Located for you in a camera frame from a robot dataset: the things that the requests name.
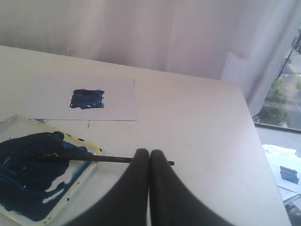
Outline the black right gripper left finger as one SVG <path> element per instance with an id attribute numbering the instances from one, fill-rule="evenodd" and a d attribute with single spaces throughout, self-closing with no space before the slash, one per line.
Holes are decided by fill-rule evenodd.
<path id="1" fill-rule="evenodd" d="M 145 226 L 149 152 L 137 149 L 126 171 L 107 194 L 67 226 Z"/>

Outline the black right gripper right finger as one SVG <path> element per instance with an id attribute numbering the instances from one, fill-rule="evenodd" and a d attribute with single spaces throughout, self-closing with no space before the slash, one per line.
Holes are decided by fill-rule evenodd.
<path id="1" fill-rule="evenodd" d="M 178 178 L 161 150 L 150 154 L 150 219 L 153 226 L 230 226 Z"/>

